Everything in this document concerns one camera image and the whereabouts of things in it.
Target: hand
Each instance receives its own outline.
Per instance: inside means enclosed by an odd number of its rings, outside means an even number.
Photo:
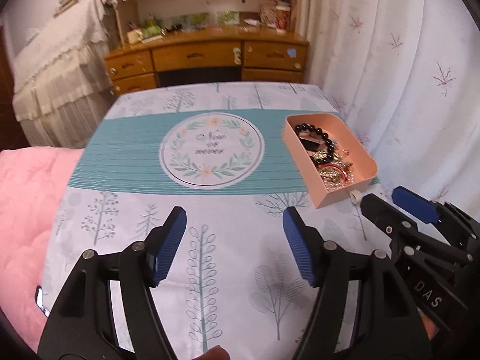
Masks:
[[[202,356],[194,358],[194,360],[230,360],[230,356],[226,350],[220,345],[217,345],[209,349]]]

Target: wooden desk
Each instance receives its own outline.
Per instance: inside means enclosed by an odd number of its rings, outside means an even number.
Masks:
[[[228,26],[124,45],[105,62],[115,92],[122,95],[165,86],[158,79],[162,72],[198,68],[238,69],[243,81],[303,83],[307,51],[308,41],[292,32]]]

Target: bedsheet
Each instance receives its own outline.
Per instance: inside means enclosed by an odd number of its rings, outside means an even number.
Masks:
[[[0,307],[36,350],[46,318],[35,304],[50,230],[83,150],[0,152]]]
[[[318,87],[216,83],[120,97],[83,153],[47,251],[50,309],[78,256],[123,250],[176,205],[187,231],[152,295],[172,347],[192,359],[222,345],[233,359],[289,359],[314,304],[282,228],[297,207],[348,251],[388,250],[388,237],[350,200],[314,209],[281,133],[289,114],[332,112]],[[374,179],[370,192],[382,194]],[[355,283],[350,286],[354,297]],[[349,298],[339,349],[348,346]],[[131,349],[119,286],[112,304],[120,344]]]

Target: black bead bracelet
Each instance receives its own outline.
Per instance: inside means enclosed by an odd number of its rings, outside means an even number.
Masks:
[[[335,144],[333,143],[333,141],[331,139],[328,139],[328,134],[326,132],[323,132],[323,130],[321,128],[315,127],[313,124],[304,123],[304,124],[298,124],[298,125],[295,126],[295,133],[298,137],[299,137],[299,134],[302,131],[307,131],[309,133],[315,133],[325,141],[325,146],[327,147],[327,157],[323,160],[321,160],[321,159],[315,160],[312,156],[310,156],[313,163],[315,165],[325,165],[325,164],[329,164],[330,162],[332,162],[333,159],[334,159]]]

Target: pink tray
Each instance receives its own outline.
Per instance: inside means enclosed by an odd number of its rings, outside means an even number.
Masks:
[[[346,160],[353,163],[352,173],[355,178],[353,184],[332,192],[327,191],[308,152],[295,134],[294,127],[303,123],[320,127],[328,133],[331,139],[337,141],[339,150],[347,150],[349,152]],[[285,118],[283,140],[290,150],[293,161],[295,161],[298,171],[303,181],[305,181],[311,201],[316,208],[325,207],[347,199],[353,190],[364,191],[369,186],[371,179],[377,174],[378,169],[374,159],[369,156],[346,124],[335,115],[327,113],[289,115]]]

